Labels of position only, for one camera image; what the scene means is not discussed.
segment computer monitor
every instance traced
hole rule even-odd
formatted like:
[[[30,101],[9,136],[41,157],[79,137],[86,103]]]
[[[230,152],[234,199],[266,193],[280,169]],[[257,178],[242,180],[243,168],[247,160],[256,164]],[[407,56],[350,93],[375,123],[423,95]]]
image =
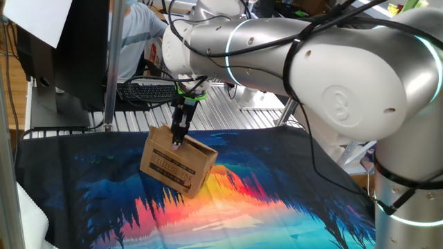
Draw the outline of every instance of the computer monitor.
[[[109,0],[73,0],[57,48],[17,27],[21,65],[36,81],[32,128],[88,127],[87,110],[103,110],[108,22]]]

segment cardboard box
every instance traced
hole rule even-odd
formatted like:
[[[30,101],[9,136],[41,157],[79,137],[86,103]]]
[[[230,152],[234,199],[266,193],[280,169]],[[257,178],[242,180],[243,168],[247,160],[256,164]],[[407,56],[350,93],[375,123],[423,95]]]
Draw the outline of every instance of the cardboard box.
[[[208,180],[218,152],[186,136],[176,151],[171,150],[172,132],[163,125],[150,128],[140,170],[156,180],[194,198]]]

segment white cloth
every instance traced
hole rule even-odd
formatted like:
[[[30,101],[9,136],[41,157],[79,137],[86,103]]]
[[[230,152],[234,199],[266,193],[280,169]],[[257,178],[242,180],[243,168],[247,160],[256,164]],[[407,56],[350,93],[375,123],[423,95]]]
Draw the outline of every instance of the white cloth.
[[[17,184],[19,195],[21,227],[26,249],[57,249],[44,240],[48,231],[48,218],[29,197],[25,190]]]
[[[147,41],[163,35],[167,26],[145,4],[135,3],[131,6],[131,12],[125,17],[123,23],[122,50],[118,63],[119,77],[128,78],[135,74]]]

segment metal pole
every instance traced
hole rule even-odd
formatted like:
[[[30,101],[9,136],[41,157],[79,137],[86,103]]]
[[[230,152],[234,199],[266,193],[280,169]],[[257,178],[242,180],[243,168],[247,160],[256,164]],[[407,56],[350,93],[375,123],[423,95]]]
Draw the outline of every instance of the metal pole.
[[[108,83],[106,92],[105,115],[103,126],[105,131],[112,131],[114,108],[116,104],[116,91],[118,79],[118,60],[122,47],[123,20],[125,19],[126,1],[114,0],[112,6],[111,38],[109,40]]]
[[[282,126],[286,124],[286,122],[288,122],[289,120],[289,117],[291,117],[291,115],[294,113],[297,107],[298,107],[298,102],[296,102],[293,99],[289,99],[288,102],[286,102],[286,105],[284,106],[282,116],[278,120],[276,120],[277,122],[275,123],[275,125]]]
[[[0,234],[5,249],[24,249],[2,79],[0,69]]]

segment green tape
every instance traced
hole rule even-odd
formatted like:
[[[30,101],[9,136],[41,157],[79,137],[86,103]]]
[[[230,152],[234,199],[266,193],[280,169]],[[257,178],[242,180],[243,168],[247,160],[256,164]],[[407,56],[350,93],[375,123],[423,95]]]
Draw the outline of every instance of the green tape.
[[[186,97],[185,96],[186,93],[183,92],[180,88],[177,88],[177,90],[178,90],[179,94],[183,95],[183,97],[185,99],[187,99],[187,100],[201,101],[201,100],[206,99],[206,97],[208,97],[208,93],[205,93],[203,96],[199,96],[199,97],[196,97],[196,98]]]

